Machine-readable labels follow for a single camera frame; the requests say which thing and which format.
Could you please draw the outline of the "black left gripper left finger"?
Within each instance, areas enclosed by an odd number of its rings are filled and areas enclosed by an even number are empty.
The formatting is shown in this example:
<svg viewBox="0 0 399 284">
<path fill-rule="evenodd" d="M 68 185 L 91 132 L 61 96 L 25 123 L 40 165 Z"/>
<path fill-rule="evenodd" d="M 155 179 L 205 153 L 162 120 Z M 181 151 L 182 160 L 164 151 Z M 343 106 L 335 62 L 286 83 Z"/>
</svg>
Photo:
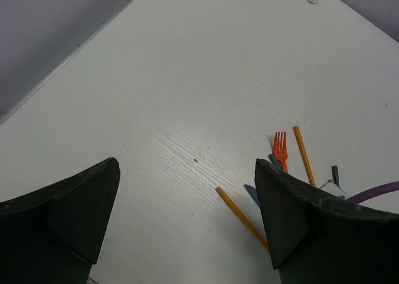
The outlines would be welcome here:
<svg viewBox="0 0 399 284">
<path fill-rule="evenodd" d="M 87 283 L 120 183 L 110 157 L 1 203 L 1 283 Z"/>
</svg>

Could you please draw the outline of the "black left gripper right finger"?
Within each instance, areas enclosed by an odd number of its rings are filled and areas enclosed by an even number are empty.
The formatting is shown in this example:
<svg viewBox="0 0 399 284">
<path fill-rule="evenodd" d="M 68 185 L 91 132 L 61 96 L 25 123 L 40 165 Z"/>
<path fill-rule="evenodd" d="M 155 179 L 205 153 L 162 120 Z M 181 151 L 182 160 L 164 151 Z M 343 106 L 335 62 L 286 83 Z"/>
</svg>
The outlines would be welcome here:
<svg viewBox="0 0 399 284">
<path fill-rule="evenodd" d="M 397 283 L 398 215 L 313 187 L 264 159 L 254 178 L 282 283 Z"/>
</svg>

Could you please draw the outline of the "dark blue plastic knife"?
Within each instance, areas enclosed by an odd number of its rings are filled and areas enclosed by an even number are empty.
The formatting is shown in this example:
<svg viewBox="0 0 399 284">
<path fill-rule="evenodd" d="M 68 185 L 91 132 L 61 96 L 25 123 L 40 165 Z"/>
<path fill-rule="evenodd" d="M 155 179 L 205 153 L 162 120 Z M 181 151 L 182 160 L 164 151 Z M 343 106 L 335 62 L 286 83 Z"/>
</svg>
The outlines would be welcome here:
<svg viewBox="0 0 399 284">
<path fill-rule="evenodd" d="M 259 199 L 257 196 L 257 191 L 254 187 L 248 185 L 248 184 L 244 184 L 244 188 L 246 189 L 247 193 L 249 194 L 249 196 L 252 198 L 252 200 L 254 201 L 254 203 L 260 207 L 260 203 L 259 203 Z"/>
</svg>

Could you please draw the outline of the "orange plastic knife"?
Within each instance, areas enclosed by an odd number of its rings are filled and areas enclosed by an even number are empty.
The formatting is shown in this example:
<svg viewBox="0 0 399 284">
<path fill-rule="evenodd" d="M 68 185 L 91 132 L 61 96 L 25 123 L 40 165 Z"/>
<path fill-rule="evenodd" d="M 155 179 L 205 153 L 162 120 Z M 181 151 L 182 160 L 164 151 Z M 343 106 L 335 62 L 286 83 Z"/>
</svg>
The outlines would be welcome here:
<svg viewBox="0 0 399 284">
<path fill-rule="evenodd" d="M 221 197 L 223 202 L 229 207 L 233 214 L 240 220 L 240 222 L 254 235 L 254 237 L 259 241 L 259 243 L 264 247 L 264 249 L 269 252 L 269 245 L 267 244 L 265 238 L 259 233 L 256 227 L 251 223 L 251 221 L 245 216 L 245 214 L 239 209 L 239 207 L 233 202 L 233 200 L 228 196 L 228 194 L 221 188 L 216 187 L 215 191 Z"/>
</svg>

